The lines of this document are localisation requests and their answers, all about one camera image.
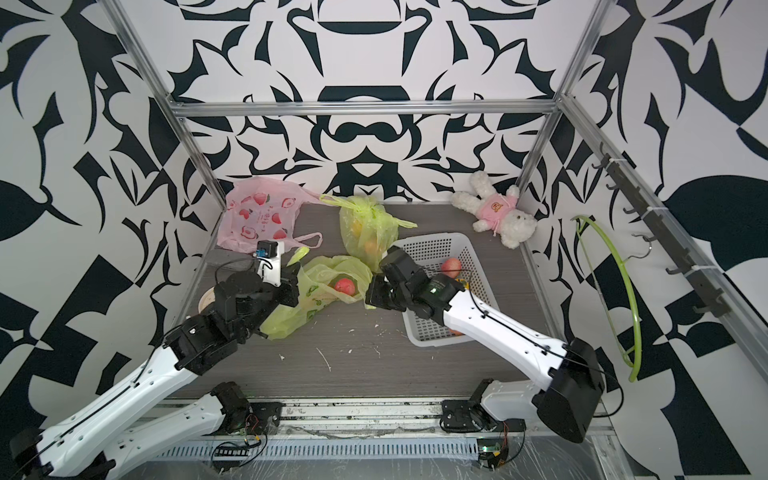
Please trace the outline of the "green plastic bag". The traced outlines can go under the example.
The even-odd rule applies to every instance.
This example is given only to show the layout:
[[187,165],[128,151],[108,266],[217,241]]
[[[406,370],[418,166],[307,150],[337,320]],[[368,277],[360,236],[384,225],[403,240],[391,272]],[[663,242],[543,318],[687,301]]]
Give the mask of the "green plastic bag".
[[319,200],[339,208],[342,243],[350,256],[379,271],[379,263],[399,239],[399,230],[416,223],[394,217],[371,196],[337,197],[323,194]]
[[[353,256],[317,256],[301,264],[309,253],[308,247],[300,247],[288,262],[299,263],[299,303],[296,307],[278,306],[264,321],[259,332],[269,340],[285,339],[312,320],[320,311],[334,302],[352,304],[363,301],[373,278],[371,269]],[[340,278],[352,279],[357,286],[355,296],[347,296],[334,289]]]

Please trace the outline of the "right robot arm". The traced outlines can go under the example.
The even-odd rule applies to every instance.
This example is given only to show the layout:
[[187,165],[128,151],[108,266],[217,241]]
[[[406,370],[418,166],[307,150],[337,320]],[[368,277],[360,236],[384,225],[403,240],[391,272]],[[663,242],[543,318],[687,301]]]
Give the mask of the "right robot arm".
[[548,337],[492,308],[444,274],[431,274],[404,250],[392,247],[379,263],[366,303],[410,312],[460,332],[511,363],[538,389],[531,399],[538,418],[573,443],[584,441],[605,389],[607,374],[585,341]]

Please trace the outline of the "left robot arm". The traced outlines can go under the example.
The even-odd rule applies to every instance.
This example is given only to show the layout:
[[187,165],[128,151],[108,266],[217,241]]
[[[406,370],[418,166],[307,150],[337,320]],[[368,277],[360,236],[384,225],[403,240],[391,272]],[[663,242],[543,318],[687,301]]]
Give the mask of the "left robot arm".
[[234,382],[140,427],[134,423],[259,334],[278,306],[297,305],[299,270],[297,263],[264,261],[218,282],[212,303],[171,329],[142,365],[104,395],[52,427],[13,438],[15,476],[116,479],[177,443],[244,428],[253,410]]

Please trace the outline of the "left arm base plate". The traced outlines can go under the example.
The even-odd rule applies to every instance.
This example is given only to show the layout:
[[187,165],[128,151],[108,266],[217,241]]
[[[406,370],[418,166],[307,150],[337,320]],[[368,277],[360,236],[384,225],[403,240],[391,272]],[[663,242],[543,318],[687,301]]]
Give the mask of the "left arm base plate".
[[244,433],[253,436],[276,433],[281,424],[284,406],[284,403],[278,401],[251,402],[245,419]]

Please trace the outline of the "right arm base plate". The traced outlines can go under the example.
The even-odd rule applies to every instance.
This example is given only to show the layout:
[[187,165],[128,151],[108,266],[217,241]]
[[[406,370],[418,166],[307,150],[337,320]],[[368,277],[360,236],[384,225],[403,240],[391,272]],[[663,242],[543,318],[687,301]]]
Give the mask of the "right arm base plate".
[[469,434],[481,432],[524,432],[524,419],[494,419],[479,403],[470,400],[443,400],[441,402],[440,428],[446,433]]

